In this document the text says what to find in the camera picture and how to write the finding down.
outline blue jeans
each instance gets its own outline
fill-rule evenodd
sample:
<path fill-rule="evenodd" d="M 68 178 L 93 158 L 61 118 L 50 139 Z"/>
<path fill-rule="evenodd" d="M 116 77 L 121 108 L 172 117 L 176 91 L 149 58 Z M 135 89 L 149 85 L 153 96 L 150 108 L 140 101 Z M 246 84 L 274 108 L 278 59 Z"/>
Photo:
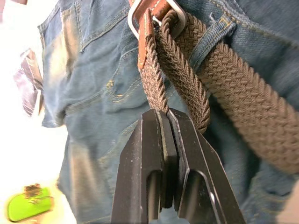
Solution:
<path fill-rule="evenodd" d="M 273 0 L 178 0 L 207 26 L 210 14 L 236 23 L 224 41 L 299 109 L 299 5 Z M 138 44 L 127 24 L 128 0 L 60 0 L 39 26 L 43 44 L 45 127 L 67 126 L 58 186 L 77 223 L 111 218 L 120 153 L 147 111 L 137 69 Z M 169 106 L 187 112 L 166 81 Z M 210 97 L 206 139 L 218 152 L 247 223 L 273 223 L 295 176 L 260 160 Z M 184 223 L 163 210 L 158 223 Z"/>

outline belt buckle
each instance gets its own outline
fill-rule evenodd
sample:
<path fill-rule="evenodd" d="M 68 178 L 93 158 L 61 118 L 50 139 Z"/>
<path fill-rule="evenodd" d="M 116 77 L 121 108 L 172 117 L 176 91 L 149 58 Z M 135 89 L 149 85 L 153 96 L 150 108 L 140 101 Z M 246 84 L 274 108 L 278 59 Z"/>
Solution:
<path fill-rule="evenodd" d="M 138 40 L 139 40 L 139 33 L 137 31 L 137 28 L 134 26 L 133 19 L 134 19 L 134 14 L 142 1 L 143 0 L 135 0 L 128 13 L 129 27 Z M 171 33 L 173 38 L 176 38 L 178 35 L 180 35 L 180 33 L 184 30 L 186 26 L 186 13 L 175 0 L 166 0 L 166 1 L 171 6 L 171 8 L 178 14 L 178 23 L 176 24 L 175 27 L 176 29 Z"/>

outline brown braided belt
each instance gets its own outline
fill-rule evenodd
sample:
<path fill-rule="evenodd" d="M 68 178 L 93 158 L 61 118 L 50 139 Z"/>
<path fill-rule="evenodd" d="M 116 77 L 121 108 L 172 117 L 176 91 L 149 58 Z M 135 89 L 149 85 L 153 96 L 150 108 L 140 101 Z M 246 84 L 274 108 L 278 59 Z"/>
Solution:
<path fill-rule="evenodd" d="M 151 108 L 168 111 L 161 69 L 189 108 L 203 133 L 210 109 L 203 84 L 217 98 L 240 135 L 255 153 L 277 168 L 299 172 L 299 113 L 278 96 L 228 45 L 218 43 L 194 74 L 186 58 L 203 36 L 206 26 L 187 14 L 186 26 L 176 40 L 170 35 L 176 13 L 163 18 L 154 35 L 153 9 L 140 17 L 139 60 L 144 92 Z"/>

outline jeans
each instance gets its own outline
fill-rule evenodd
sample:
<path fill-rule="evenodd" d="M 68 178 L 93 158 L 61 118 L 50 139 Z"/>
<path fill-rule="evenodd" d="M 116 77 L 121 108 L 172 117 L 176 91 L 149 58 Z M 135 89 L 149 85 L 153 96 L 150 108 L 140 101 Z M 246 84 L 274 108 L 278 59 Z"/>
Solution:
<path fill-rule="evenodd" d="M 299 109 L 299 5 L 295 0 L 178 0 L 208 27 L 210 14 L 235 24 L 223 37 L 280 96 Z M 60 0 L 39 26 L 43 44 L 45 127 L 68 130 L 58 180 L 79 224 L 111 219 L 120 153 L 147 111 L 137 69 L 138 43 L 128 0 Z M 165 81 L 169 106 L 187 112 Z M 275 221 L 296 181 L 257 158 L 210 97 L 206 139 L 219 154 L 247 223 Z M 157 223 L 185 223 L 174 210 Z"/>

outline green object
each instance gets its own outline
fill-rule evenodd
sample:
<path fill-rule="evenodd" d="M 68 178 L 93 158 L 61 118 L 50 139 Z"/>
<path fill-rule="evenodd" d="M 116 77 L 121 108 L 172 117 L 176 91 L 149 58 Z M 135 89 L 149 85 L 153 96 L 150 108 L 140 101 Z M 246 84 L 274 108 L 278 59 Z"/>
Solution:
<path fill-rule="evenodd" d="M 51 210 L 52 205 L 49 189 L 42 188 L 40 195 L 32 198 L 26 198 L 25 194 L 13 197 L 7 205 L 7 217 L 12 222 L 19 222 Z"/>

